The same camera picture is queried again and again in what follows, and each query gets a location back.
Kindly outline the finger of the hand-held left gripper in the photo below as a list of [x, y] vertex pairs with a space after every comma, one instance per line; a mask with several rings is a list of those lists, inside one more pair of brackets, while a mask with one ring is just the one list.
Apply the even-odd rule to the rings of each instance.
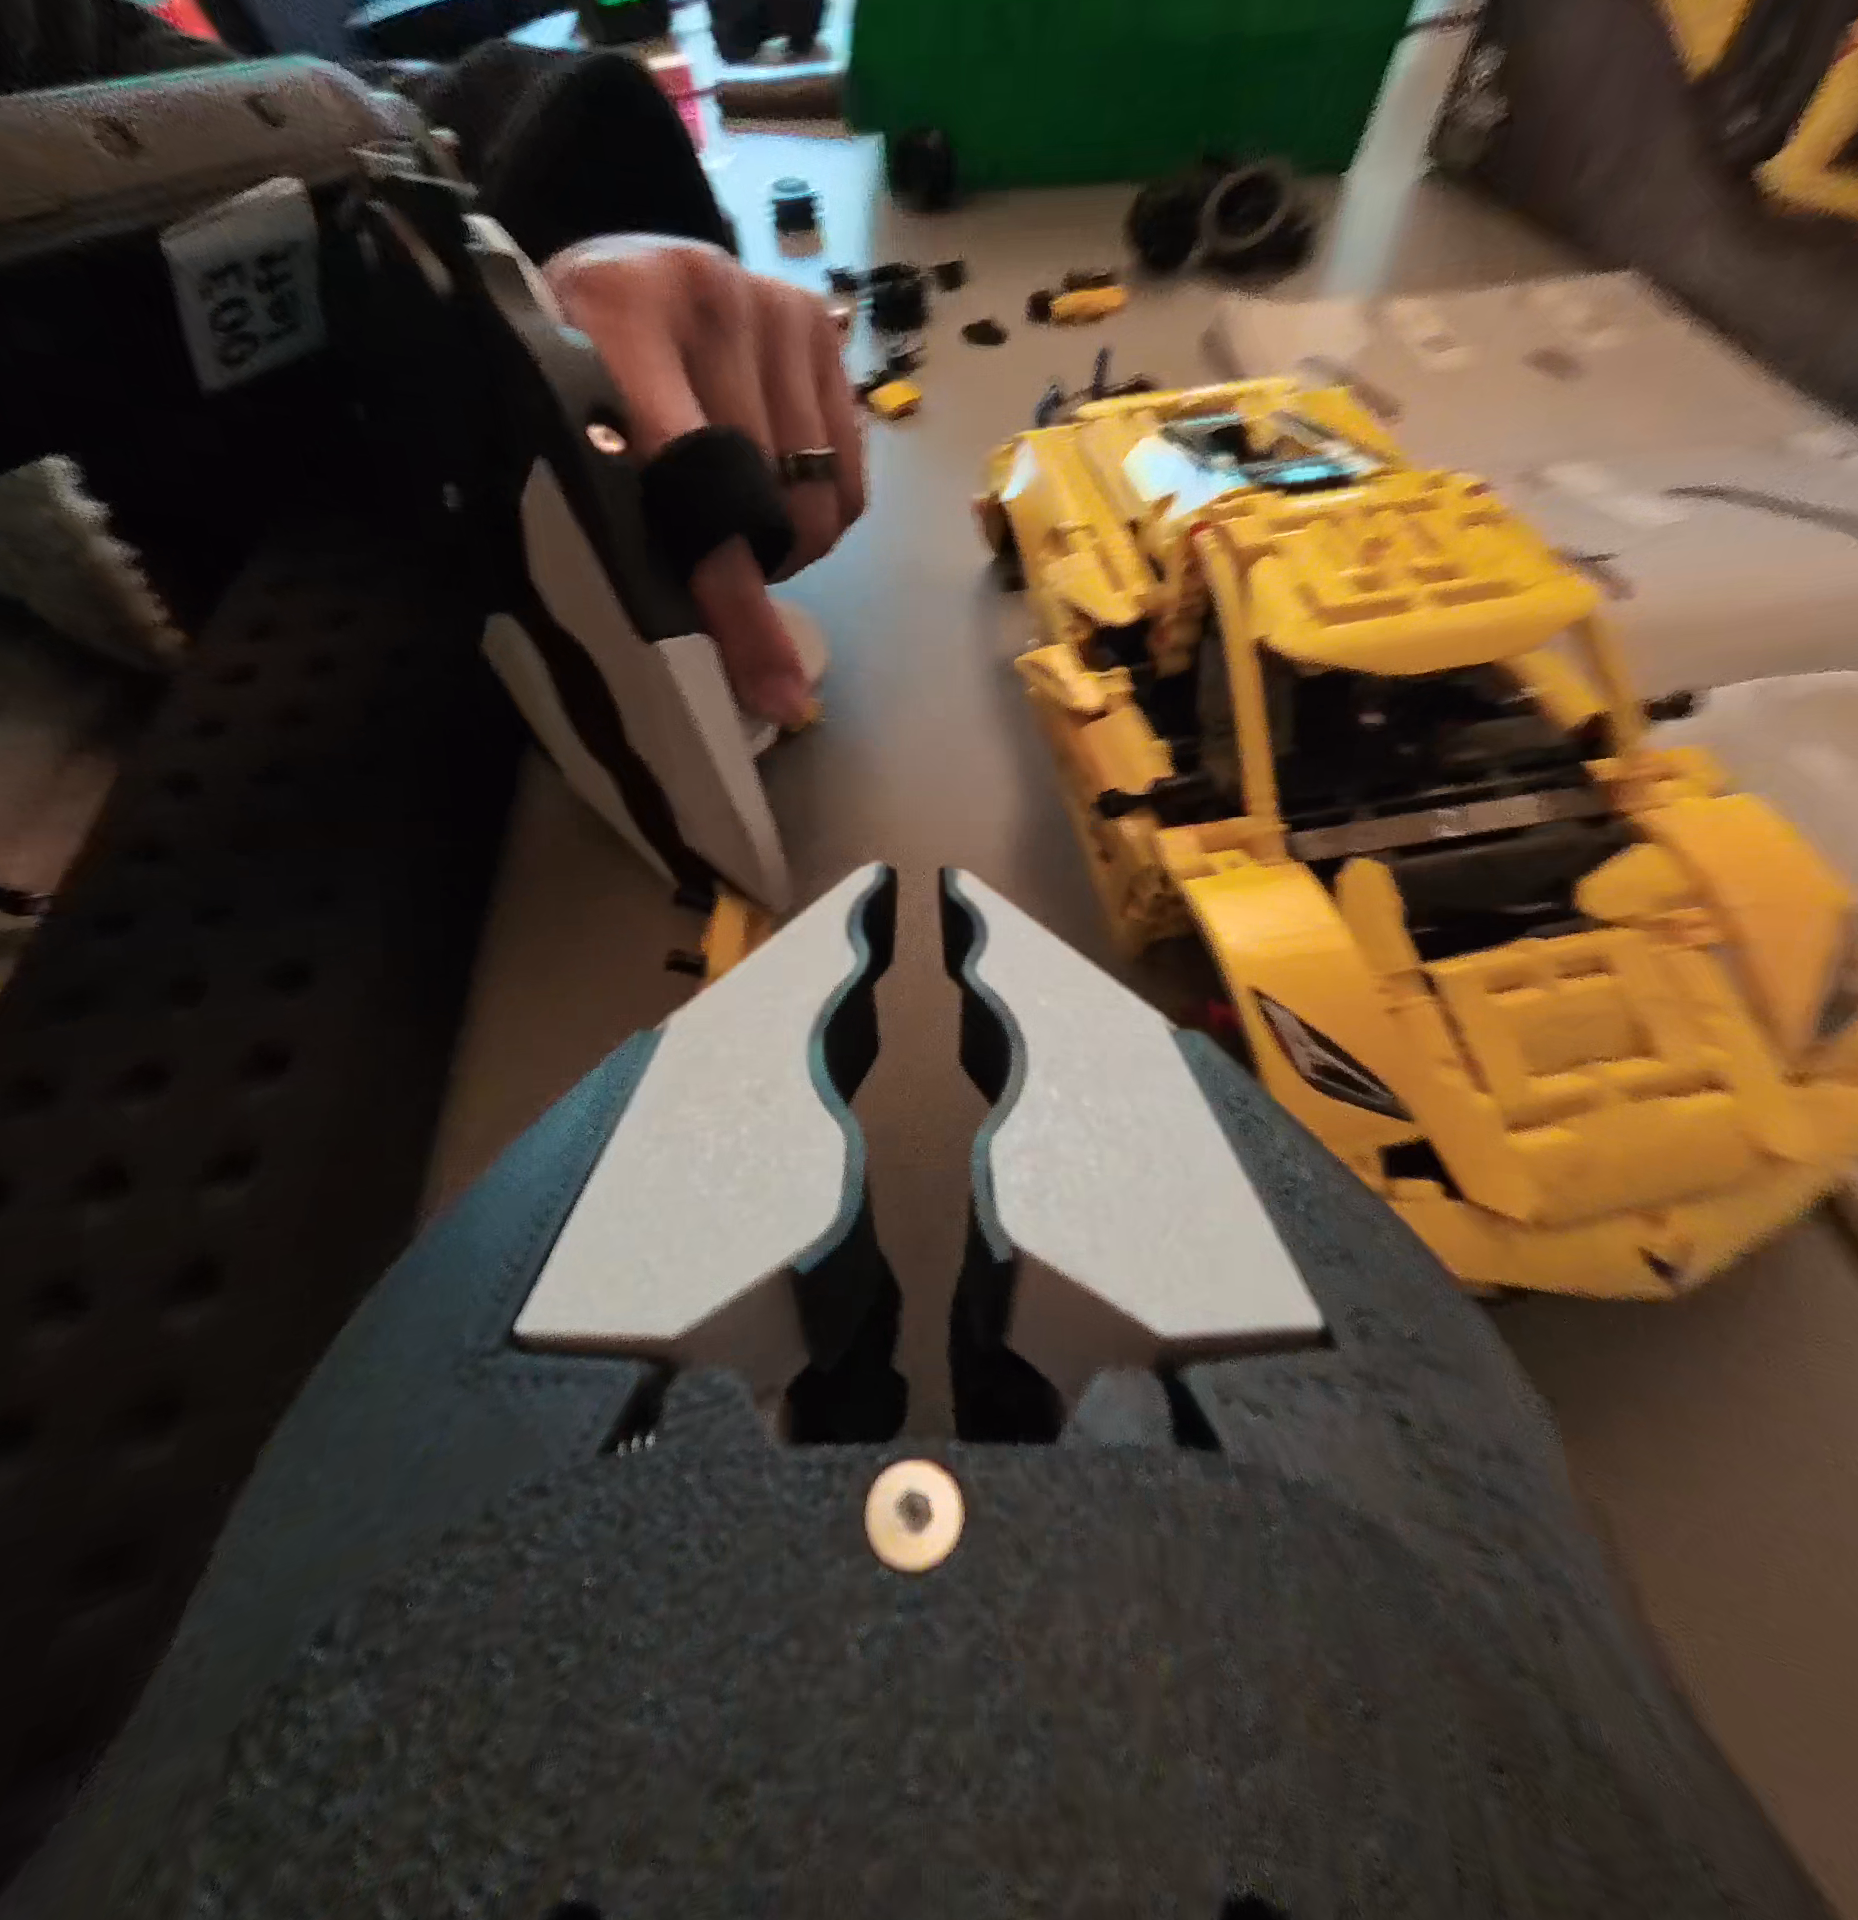
[[544, 607], [531, 607], [525, 616], [488, 616], [481, 651], [572, 793], [674, 896], [714, 898], [714, 871], [686, 848], [661, 784], [627, 743], [613, 688], [586, 645]]
[[[668, 591], [623, 589], [599, 556], [581, 512], [548, 461], [531, 464], [517, 507], [522, 586], [517, 616], [544, 607], [591, 659], [613, 688], [627, 743], [661, 784], [679, 831], [718, 884], [779, 913], [793, 889], [783, 842], [755, 765], [744, 723], [718, 645], [691, 632], [691, 616]], [[647, 635], [635, 618], [661, 626]]]

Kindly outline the black perforated mat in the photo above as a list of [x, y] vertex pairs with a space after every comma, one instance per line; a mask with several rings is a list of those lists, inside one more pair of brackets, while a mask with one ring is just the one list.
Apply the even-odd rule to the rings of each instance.
[[474, 563], [281, 521], [0, 996], [0, 1891], [405, 1246], [522, 729]]

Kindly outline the person's left hand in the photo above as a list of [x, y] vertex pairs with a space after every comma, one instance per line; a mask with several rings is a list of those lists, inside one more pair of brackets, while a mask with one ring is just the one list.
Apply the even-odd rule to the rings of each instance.
[[860, 411], [822, 429], [783, 434], [758, 425], [741, 401], [749, 401], [755, 373], [742, 369], [738, 397], [735, 360], [755, 367], [763, 281], [797, 285], [742, 267], [730, 253], [674, 238], [603, 238], [559, 253], [545, 281], [563, 317], [599, 353], [627, 402], [627, 437], [654, 459], [696, 429], [732, 429], [767, 461], [831, 452], [831, 461], [801, 464], [801, 476], [779, 484], [793, 526], [783, 561], [763, 568], [742, 536], [714, 543], [686, 575], [693, 605], [730, 677], [741, 706], [763, 723], [792, 720], [813, 695], [797, 640], [770, 600], [770, 579], [786, 579], [825, 559], [866, 512], [868, 459]]

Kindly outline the yellow toy brick car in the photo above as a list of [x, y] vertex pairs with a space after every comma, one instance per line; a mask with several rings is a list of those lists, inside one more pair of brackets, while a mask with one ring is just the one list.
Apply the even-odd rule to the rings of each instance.
[[1858, 889], [1344, 387], [1079, 395], [973, 499], [1116, 940], [1476, 1295], [1662, 1301], [1858, 1173]]

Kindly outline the dark toy car box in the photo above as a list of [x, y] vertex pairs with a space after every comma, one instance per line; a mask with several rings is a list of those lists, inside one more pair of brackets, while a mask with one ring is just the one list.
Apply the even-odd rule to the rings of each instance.
[[1479, 4], [1431, 155], [1858, 419], [1858, 4]]

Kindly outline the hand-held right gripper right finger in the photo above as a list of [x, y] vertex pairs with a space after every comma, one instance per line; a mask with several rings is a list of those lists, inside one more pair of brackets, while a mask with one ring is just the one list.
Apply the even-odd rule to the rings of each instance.
[[938, 927], [986, 1101], [946, 1320], [956, 1438], [1046, 1445], [1100, 1376], [1322, 1348], [1183, 1033], [970, 871], [938, 873]]

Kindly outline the person's left forearm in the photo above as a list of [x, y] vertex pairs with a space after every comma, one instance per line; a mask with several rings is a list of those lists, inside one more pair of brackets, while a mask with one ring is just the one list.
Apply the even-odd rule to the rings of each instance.
[[391, 85], [452, 133], [481, 211], [539, 266], [627, 235], [738, 253], [693, 138], [654, 74], [621, 51], [485, 40]]

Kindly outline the grey desk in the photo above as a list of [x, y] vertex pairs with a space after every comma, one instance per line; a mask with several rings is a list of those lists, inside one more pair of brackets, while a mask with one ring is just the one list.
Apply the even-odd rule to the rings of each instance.
[[[964, 865], [1142, 991], [1072, 842], [1049, 759], [1012, 677], [1019, 600], [988, 575], [970, 516], [983, 455], [1108, 339], [1117, 369], [1209, 377], [1217, 293], [1174, 281], [1108, 330], [1019, 327], [1025, 293], [1108, 267], [1123, 188], [975, 198], [914, 219], [887, 205], [871, 139], [718, 133], [707, 150], [763, 271], [776, 176], [822, 194], [826, 257], [961, 257], [936, 303], [924, 405], [868, 425], [868, 510], [801, 575], [831, 651], [825, 716], [766, 759], [799, 898], [846, 867], [901, 876], [899, 947], [878, 988], [883, 1050], [858, 1097], [875, 1223], [901, 1285], [909, 1433], [950, 1433], [946, 1306], [964, 1246], [966, 1145], [980, 1097], [956, 1064], [956, 992], [941, 969], [936, 873]], [[1012, 327], [966, 347], [970, 314]], [[425, 1212], [453, 1200], [559, 1093], [686, 978], [664, 953], [683, 918], [650, 871], [539, 755], [522, 764], [499, 879], [437, 1122]], [[1839, 1212], [1805, 1217], [1672, 1306], [1516, 1300], [1492, 1310], [1561, 1430], [1576, 1490], [1666, 1664], [1737, 1775], [1823, 1883], [1858, 1914], [1858, 1240]]]

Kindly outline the scattered small brick pieces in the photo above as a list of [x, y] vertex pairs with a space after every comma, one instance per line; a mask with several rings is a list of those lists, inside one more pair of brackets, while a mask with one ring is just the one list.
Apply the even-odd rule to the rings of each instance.
[[[767, 281], [755, 285], [767, 300], [760, 314], [760, 339], [753, 349], [760, 360], [738, 358], [732, 373], [755, 373], [749, 401], [741, 401], [758, 425], [776, 423], [783, 434], [822, 429], [831, 419], [846, 419], [863, 407], [872, 419], [903, 419], [918, 402], [918, 360], [920, 336], [931, 322], [933, 293], [961, 290], [966, 282], [964, 261], [941, 261], [918, 267], [909, 261], [878, 262], [872, 267], [829, 267], [826, 293], [808, 298], [801, 290], [774, 287]], [[1104, 271], [1063, 273], [1054, 285], [1039, 285], [1025, 298], [1029, 327], [1086, 327], [1104, 323], [1128, 307], [1128, 285]], [[868, 376], [841, 369], [840, 347], [868, 319], [875, 333], [878, 360]], [[961, 322], [961, 339], [970, 347], [1002, 347], [1005, 323], [989, 314]], [[1060, 429], [1076, 420], [1100, 402], [1131, 401], [1137, 395], [1163, 393], [1163, 383], [1145, 373], [1116, 377], [1109, 347], [1100, 347], [1090, 381], [1081, 387], [1063, 390], [1052, 383], [1037, 402], [1033, 425]]]

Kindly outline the grey instruction booklet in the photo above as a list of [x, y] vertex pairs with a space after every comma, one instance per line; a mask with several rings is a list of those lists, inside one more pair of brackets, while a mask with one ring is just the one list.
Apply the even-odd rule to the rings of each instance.
[[1482, 476], [1597, 586], [1641, 692], [1858, 668], [1858, 423], [1639, 276], [1227, 298], [1206, 349]]

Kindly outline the green plastic bin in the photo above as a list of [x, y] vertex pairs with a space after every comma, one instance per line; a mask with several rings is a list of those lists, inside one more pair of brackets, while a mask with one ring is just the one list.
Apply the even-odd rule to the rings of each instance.
[[1169, 176], [1201, 155], [1344, 170], [1412, 2], [860, 2], [845, 115], [936, 133], [956, 185]]

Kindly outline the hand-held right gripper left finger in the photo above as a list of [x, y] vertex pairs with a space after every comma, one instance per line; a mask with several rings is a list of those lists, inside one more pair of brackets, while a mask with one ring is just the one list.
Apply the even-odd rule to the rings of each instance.
[[896, 903], [894, 865], [849, 871], [661, 1024], [513, 1320], [522, 1350], [726, 1370], [799, 1445], [901, 1433], [855, 1112]]

